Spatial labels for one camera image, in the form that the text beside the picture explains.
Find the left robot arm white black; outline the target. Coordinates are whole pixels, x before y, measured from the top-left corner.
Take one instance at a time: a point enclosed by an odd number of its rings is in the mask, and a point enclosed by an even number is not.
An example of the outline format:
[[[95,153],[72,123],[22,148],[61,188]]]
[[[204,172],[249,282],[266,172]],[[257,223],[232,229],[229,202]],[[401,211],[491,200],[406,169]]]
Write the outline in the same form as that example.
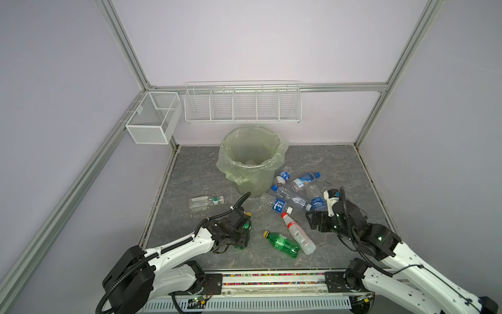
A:
[[[137,313],[151,299],[176,293],[216,292],[194,257],[218,253],[219,248],[246,247],[251,215],[241,207],[203,219],[196,229],[171,243],[142,249],[129,248],[103,280],[104,295],[96,313]]]

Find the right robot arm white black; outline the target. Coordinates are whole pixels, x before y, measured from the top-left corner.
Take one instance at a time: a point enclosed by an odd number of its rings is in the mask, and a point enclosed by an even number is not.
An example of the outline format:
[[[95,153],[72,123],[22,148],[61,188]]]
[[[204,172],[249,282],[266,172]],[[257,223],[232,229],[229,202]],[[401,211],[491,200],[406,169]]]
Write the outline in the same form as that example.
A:
[[[344,274],[326,274],[329,289],[380,294],[413,313],[497,313],[498,304],[476,296],[421,259],[388,227],[368,222],[345,195],[328,192],[325,211],[306,213],[311,229],[334,233],[359,257]]]

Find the clear square bottle green label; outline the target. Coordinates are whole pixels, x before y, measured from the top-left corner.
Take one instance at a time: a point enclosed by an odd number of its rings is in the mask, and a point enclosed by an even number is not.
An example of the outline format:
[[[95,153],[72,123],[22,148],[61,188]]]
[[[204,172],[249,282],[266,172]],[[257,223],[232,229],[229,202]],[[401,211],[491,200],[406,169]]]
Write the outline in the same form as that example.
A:
[[[224,204],[223,196],[197,196],[189,199],[188,206],[194,212],[208,210],[211,206]]]

